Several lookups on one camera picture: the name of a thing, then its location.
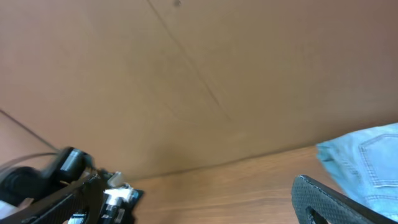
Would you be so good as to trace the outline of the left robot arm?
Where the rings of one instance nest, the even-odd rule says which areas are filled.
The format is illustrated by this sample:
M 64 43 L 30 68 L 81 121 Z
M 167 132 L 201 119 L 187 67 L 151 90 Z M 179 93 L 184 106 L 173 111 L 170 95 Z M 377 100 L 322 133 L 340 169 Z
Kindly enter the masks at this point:
M 42 170 L 1 167 L 1 223 L 134 223 L 144 196 L 120 172 L 97 169 L 93 158 L 74 147 L 57 153 Z

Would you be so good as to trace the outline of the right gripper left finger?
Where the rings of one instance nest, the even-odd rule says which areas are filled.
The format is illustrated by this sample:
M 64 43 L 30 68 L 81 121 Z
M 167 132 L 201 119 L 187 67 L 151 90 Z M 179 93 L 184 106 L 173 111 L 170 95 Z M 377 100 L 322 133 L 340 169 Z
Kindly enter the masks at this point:
M 1 224 L 63 223 L 82 212 L 83 222 L 96 224 L 104 199 L 104 181 L 91 174 L 1 220 Z

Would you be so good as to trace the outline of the light blue denim shorts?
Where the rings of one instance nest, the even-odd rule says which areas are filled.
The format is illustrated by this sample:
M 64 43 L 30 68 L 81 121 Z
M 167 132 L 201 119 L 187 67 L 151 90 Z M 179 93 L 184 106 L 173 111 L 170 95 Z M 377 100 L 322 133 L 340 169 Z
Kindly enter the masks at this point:
M 318 160 L 352 200 L 397 221 L 397 124 L 317 144 Z

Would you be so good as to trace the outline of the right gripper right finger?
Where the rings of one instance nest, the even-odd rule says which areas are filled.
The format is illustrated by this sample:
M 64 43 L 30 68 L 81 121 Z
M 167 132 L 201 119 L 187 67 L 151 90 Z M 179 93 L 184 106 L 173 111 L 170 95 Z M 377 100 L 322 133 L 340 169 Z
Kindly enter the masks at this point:
M 307 176 L 296 176 L 292 205 L 300 224 L 397 224 Z

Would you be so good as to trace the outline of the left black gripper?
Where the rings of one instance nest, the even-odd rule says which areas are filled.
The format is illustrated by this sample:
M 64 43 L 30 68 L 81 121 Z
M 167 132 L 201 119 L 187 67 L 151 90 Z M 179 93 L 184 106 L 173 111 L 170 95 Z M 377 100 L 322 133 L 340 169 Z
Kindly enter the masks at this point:
M 67 183 L 71 184 L 82 177 L 88 176 L 91 169 L 83 171 L 67 171 Z M 144 196 L 144 191 L 131 187 L 124 181 L 121 172 L 108 172 L 99 170 L 101 178 L 106 187 L 101 204 L 101 212 L 97 223 L 121 224 L 134 223 L 135 216 L 132 214 L 134 207 Z M 67 223 L 87 223 L 89 218 L 88 208 L 78 210 L 67 221 Z

